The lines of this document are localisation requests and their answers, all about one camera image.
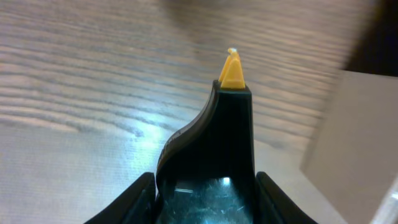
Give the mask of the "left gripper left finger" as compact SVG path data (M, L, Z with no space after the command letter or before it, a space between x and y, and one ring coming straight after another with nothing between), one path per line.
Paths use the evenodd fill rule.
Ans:
M145 172L85 224L150 224L154 205L155 175Z

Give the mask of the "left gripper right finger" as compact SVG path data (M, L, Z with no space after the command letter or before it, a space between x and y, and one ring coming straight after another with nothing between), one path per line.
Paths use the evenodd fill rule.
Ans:
M254 223L260 224L317 224L265 173L256 174Z

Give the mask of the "black cone glue bottle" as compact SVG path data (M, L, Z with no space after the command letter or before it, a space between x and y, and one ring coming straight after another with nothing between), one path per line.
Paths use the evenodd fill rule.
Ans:
M199 115L159 157L157 223L253 223L252 94L236 48L228 50Z

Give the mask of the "cardboard box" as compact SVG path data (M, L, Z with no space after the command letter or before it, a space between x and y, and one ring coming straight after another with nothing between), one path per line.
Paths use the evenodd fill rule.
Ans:
M397 77L343 72L301 169L347 223L397 223Z

